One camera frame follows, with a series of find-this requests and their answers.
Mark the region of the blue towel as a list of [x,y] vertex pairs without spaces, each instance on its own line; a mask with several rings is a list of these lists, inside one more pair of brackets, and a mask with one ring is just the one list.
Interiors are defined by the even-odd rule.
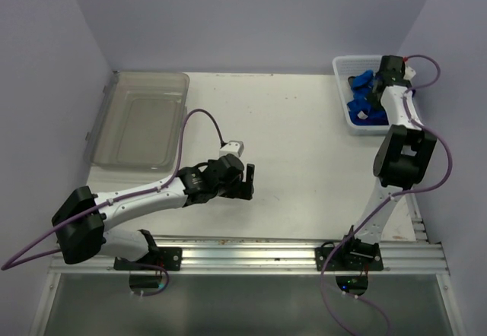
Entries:
[[359,126],[389,125],[386,113],[375,109],[367,101],[367,95],[372,92],[374,72],[367,70],[358,76],[351,76],[348,83],[353,96],[347,103],[352,123]]

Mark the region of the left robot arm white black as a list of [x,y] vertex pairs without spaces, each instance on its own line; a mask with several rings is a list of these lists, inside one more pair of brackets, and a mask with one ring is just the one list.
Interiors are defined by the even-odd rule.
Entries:
[[233,154],[184,167],[175,176],[121,192],[74,190],[52,218],[67,265],[96,255],[111,256],[147,270],[164,263],[162,250],[147,230],[121,224],[158,211],[205,204],[214,198],[251,200],[255,166]]

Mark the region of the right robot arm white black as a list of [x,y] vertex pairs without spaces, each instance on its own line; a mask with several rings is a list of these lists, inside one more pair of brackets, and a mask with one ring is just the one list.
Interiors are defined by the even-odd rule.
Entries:
[[328,265],[334,270],[384,268],[380,241],[396,203],[412,192],[424,178],[437,143],[436,136],[422,127],[413,103],[415,89],[407,57],[383,55],[371,89],[364,97],[371,108],[384,113],[388,130],[374,158],[376,179],[364,213],[344,237]]

